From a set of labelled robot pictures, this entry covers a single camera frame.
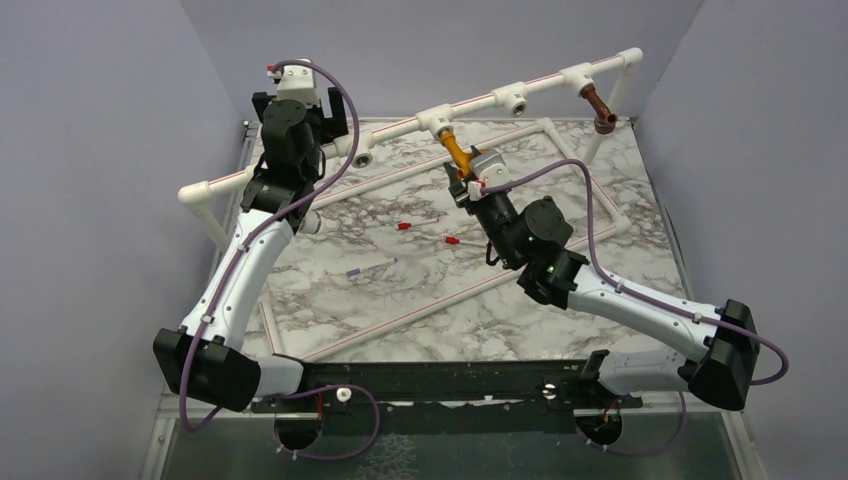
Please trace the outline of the orange water faucet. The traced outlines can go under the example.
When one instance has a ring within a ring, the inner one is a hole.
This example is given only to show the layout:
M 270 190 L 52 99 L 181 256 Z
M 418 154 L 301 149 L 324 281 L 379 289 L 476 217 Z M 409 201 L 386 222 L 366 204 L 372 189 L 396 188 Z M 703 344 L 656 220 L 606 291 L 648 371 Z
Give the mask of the orange water faucet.
M 438 134 L 440 144 L 446 148 L 450 154 L 456 169 L 457 178 L 462 180 L 472 173 L 471 162 L 478 156 L 487 152 L 487 149 L 478 149 L 474 145 L 471 150 L 466 152 L 457 143 L 454 133 L 449 129 L 444 129 Z

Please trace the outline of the white PVC pipe frame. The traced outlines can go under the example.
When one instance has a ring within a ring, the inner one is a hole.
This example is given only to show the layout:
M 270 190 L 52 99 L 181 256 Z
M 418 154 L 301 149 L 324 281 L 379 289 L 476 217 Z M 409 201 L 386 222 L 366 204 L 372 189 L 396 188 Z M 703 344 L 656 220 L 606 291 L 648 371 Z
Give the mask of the white PVC pipe frame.
M 639 70 L 642 59 L 642 50 L 638 47 L 631 47 L 602 60 L 567 67 L 554 74 L 535 80 L 516 82 L 499 87 L 486 95 L 473 99 L 464 100 L 453 105 L 439 105 L 433 109 L 434 113 L 439 116 L 435 124 L 441 129 L 445 129 L 449 120 L 491 106 L 506 105 L 517 110 L 525 106 L 527 95 L 561 85 L 583 91 L 592 86 L 594 75 L 613 70 L 619 71 L 620 75 L 613 86 L 610 99 L 606 105 L 609 108 L 618 107 L 623 101 L 632 77 Z M 380 129 L 364 131 L 360 137 L 360 144 L 356 148 L 358 158 L 368 160 L 371 157 L 372 148 L 376 145 L 417 131 L 421 119 L 428 118 L 429 115 L 430 113 L 428 111 L 424 111 L 422 114 L 397 121 Z M 539 118 L 530 121 L 524 126 L 486 139 L 480 145 L 483 148 L 493 149 L 532 135 L 546 136 L 563 156 L 571 155 L 574 152 L 557 130 L 554 121 L 549 118 Z M 398 185 L 417 175 L 435 170 L 442 162 L 448 160 L 449 157 L 449 154 L 443 153 L 431 159 L 405 166 L 396 171 L 371 177 L 342 190 L 322 194 L 314 200 L 312 207 L 314 210 L 320 210 L 338 202 L 357 198 L 369 192 Z M 178 192 L 180 203 L 201 221 L 204 231 L 219 249 L 225 249 L 232 237 L 226 233 L 224 226 L 214 218 L 211 212 L 211 204 L 214 199 L 225 194 L 239 194 L 248 185 L 251 176 L 258 172 L 258 170 L 257 165 L 249 164 L 244 169 L 228 176 L 187 185 L 182 187 Z M 594 177 L 584 178 L 579 168 L 573 170 L 573 176 L 582 183 L 590 184 L 595 209 L 605 211 L 610 217 L 611 223 L 608 226 L 592 227 L 590 235 L 570 240 L 567 245 L 568 248 L 584 250 L 603 240 L 624 233 L 630 228 L 630 219 L 619 210 L 615 202 L 607 195 L 607 192 Z M 413 312 L 391 320 L 381 321 L 338 341 L 321 346 L 305 354 L 304 357 L 312 361 L 328 359 L 334 355 L 349 351 L 369 340 L 381 338 L 392 331 L 399 330 L 476 295 L 492 290 L 508 281 L 516 279 L 516 277 L 516 273 L 506 271 L 491 279 L 477 282 L 462 291 L 440 297 Z

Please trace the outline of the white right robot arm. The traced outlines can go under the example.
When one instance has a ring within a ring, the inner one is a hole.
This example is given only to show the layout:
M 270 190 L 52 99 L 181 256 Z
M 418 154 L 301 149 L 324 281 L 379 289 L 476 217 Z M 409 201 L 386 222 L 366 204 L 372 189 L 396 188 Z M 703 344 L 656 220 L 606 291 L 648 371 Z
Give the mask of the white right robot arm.
M 663 294 L 611 273 L 599 263 L 595 242 L 587 254 L 567 248 L 572 226 L 550 197 L 518 211 L 508 193 L 514 182 L 493 185 L 446 162 L 448 191 L 474 217 L 488 240 L 486 262 L 518 272 L 523 292 L 541 305 L 601 316 L 648 335 L 665 351 L 606 354 L 599 369 L 577 380 L 579 398 L 600 407 L 616 394 L 688 391 L 723 410 L 747 403 L 765 344 L 751 308 L 729 299 L 720 306 Z

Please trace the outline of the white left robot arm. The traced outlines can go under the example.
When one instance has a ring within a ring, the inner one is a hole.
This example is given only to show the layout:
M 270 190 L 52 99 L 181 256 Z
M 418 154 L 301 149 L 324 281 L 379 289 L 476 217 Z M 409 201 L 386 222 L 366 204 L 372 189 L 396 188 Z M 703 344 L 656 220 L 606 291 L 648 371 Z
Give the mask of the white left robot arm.
M 331 114 L 300 99 L 257 92 L 264 150 L 243 191 L 232 239 L 200 300 L 176 330 L 161 329 L 153 352 L 172 393 L 241 411 L 276 395 L 290 410 L 313 401 L 303 365 L 248 357 L 247 323 L 275 262 L 304 225 L 326 173 L 323 144 L 347 134 L 342 93 L 328 90 Z

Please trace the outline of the brown water faucet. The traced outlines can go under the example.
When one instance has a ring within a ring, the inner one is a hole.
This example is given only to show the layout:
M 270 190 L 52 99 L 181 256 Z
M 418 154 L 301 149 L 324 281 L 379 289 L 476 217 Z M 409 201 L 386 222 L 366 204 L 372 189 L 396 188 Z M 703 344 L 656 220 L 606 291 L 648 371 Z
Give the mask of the brown water faucet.
M 601 98 L 594 84 L 584 86 L 579 95 L 586 100 L 595 112 L 594 128 L 599 135 L 608 135 L 615 130 L 618 116 Z

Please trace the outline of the red capped white stick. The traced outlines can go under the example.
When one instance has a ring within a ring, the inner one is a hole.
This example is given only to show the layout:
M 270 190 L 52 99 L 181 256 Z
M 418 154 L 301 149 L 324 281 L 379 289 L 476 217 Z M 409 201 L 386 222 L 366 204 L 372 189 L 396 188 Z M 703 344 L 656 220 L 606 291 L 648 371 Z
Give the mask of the red capped white stick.
M 397 229 L 400 230 L 400 231 L 409 230 L 411 228 L 417 228 L 417 227 L 421 227 L 421 226 L 425 226 L 425 225 L 435 224 L 435 223 L 438 223 L 438 222 L 439 222 L 438 218 L 431 218 L 431 219 L 425 219 L 425 220 L 413 221 L 413 222 L 400 222 L 400 223 L 397 224 Z

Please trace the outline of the purple capped white stick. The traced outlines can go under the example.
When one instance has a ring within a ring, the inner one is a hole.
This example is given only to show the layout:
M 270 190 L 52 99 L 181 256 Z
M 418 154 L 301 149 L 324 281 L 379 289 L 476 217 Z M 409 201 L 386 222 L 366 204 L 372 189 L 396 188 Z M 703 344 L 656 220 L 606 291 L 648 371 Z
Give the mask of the purple capped white stick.
M 353 268 L 351 270 L 348 270 L 345 273 L 345 275 L 348 278 L 359 276 L 359 275 L 364 274 L 366 272 L 370 272 L 370 271 L 378 270 L 378 269 L 381 269 L 381 268 L 389 267 L 391 265 L 394 265 L 396 262 L 397 262 L 397 258 L 387 259 L 385 261 L 382 261 L 380 263 L 376 263 L 376 264 L 373 264 L 373 265 Z

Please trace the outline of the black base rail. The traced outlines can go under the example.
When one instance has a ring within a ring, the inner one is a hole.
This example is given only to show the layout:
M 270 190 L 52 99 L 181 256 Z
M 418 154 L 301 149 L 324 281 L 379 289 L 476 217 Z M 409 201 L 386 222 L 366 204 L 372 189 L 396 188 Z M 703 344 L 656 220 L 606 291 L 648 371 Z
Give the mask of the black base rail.
M 308 363 L 306 398 L 257 398 L 249 410 L 326 435 L 571 434 L 578 418 L 637 409 L 597 380 L 596 360 Z

